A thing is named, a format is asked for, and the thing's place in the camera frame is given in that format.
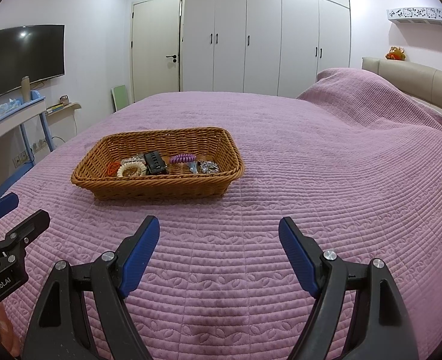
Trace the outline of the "brown wicker basket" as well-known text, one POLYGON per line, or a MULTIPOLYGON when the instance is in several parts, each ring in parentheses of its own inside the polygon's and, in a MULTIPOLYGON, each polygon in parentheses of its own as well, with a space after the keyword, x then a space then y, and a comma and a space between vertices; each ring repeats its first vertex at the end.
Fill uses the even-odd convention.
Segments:
POLYGON ((99 200, 221 197, 244 170, 228 131, 191 127, 105 136, 71 182, 99 200))

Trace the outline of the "white door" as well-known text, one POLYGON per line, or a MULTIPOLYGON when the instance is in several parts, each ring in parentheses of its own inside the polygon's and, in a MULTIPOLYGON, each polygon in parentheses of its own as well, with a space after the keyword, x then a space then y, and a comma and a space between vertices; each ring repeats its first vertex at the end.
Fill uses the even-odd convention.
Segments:
POLYGON ((132 85, 136 102, 180 91, 182 0, 146 0, 133 6, 132 85))

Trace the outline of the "green board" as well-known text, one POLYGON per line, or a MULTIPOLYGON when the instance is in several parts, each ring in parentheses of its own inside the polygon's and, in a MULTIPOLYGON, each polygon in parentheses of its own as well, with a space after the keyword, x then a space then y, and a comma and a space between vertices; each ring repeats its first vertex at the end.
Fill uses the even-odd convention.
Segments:
POLYGON ((113 87, 111 89, 111 96, 115 112, 120 111, 131 104, 128 96, 128 91, 125 85, 119 85, 113 87))

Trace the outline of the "beige padded headboard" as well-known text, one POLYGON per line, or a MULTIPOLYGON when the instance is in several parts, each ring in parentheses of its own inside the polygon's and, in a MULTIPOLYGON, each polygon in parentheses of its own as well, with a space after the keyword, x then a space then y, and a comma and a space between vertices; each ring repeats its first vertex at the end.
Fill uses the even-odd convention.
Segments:
POLYGON ((378 74, 403 93, 442 114, 442 71, 418 63, 362 58, 362 69, 378 74))

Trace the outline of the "blue and white desk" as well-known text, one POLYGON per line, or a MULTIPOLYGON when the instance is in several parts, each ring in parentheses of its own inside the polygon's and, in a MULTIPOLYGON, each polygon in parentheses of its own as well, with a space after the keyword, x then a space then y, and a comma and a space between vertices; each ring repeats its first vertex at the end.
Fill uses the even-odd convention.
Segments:
POLYGON ((19 129, 28 158, 26 163, 21 164, 18 169, 0 185, 0 199, 12 185, 35 166, 35 155, 33 150, 31 150, 30 141, 24 126, 25 122, 39 117, 47 147, 51 152, 55 150, 53 137, 47 123, 45 96, 41 96, 37 91, 32 91, 32 94, 35 95, 34 99, 31 99, 28 102, 23 102, 21 105, 0 116, 0 138, 16 128, 19 129))

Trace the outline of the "blue hair clip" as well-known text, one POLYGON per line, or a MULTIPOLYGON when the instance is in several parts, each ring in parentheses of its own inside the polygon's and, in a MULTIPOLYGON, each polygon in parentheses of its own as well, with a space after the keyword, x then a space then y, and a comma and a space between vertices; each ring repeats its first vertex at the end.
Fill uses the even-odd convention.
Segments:
POLYGON ((197 173, 198 173, 198 170, 197 170, 197 162, 196 162, 196 161, 194 161, 194 162, 189 162, 189 163, 187 163, 187 165, 188 165, 189 170, 190 170, 190 172, 191 172, 192 174, 197 174, 197 173))

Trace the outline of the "small wooden wall shelf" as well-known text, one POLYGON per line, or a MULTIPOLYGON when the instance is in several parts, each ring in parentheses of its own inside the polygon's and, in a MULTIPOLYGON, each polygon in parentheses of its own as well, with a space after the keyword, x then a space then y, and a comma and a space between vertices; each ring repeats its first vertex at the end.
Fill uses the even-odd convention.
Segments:
POLYGON ((81 105, 78 102, 71 102, 68 95, 63 95, 59 98, 59 102, 47 108, 46 113, 50 116, 57 112, 64 110, 78 110, 81 109, 81 105))

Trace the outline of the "white patterned wall shelf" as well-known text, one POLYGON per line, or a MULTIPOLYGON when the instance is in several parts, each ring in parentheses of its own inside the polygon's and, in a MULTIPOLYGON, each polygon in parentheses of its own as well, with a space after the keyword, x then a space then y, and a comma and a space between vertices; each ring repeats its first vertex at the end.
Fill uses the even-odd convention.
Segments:
POLYGON ((433 24, 442 26, 442 8, 402 7, 386 11, 389 21, 395 24, 433 24))

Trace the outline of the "black television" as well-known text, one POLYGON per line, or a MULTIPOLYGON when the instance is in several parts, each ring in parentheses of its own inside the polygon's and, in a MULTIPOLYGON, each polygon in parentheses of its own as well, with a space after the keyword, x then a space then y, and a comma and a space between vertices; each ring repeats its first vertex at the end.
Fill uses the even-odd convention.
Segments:
POLYGON ((39 24, 0 30, 0 97, 65 74, 65 26, 39 24))

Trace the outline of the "orange plush toy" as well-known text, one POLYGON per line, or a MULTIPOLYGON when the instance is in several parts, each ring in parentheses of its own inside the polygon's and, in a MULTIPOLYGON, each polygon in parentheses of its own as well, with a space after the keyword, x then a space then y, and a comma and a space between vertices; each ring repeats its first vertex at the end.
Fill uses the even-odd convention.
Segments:
POLYGON ((406 54, 403 47, 392 46, 386 54, 386 59, 404 61, 406 54))

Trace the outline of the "black hair claw clip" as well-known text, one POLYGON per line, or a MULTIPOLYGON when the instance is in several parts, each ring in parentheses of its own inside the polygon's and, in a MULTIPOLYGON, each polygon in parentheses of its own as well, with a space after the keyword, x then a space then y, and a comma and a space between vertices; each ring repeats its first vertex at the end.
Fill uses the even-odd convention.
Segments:
POLYGON ((149 175, 159 176, 167 174, 167 165, 157 150, 145 153, 144 162, 149 175))

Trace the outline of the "white wardrobe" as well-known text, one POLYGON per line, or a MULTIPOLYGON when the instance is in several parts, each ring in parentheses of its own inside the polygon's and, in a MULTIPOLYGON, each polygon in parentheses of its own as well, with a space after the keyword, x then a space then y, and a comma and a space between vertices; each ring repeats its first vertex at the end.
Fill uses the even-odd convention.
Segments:
POLYGON ((183 89, 295 98, 350 40, 350 0, 184 0, 183 89))

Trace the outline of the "beige bottle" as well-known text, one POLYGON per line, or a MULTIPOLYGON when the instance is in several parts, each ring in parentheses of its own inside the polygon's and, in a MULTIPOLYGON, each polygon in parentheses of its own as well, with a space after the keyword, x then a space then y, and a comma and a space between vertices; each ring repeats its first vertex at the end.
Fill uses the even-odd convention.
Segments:
POLYGON ((30 77, 25 76, 21 81, 22 100, 24 103, 31 101, 30 95, 30 77))

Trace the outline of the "purple quilted bedspread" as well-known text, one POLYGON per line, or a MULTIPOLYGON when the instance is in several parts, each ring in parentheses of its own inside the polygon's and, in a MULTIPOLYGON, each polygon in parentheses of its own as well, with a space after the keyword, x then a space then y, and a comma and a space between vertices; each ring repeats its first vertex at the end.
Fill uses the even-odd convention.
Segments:
POLYGON ((0 240, 39 209, 51 218, 27 249, 28 282, 5 300, 20 336, 57 261, 93 261, 153 215, 160 239, 126 300, 151 355, 285 359, 314 303, 280 244, 288 216, 347 261, 381 258, 420 357, 442 342, 442 116, 371 72, 328 69, 297 98, 155 95, 56 149, 13 191, 0 240), (70 181, 102 137, 201 126, 228 130, 245 164, 218 199, 100 201, 70 181))

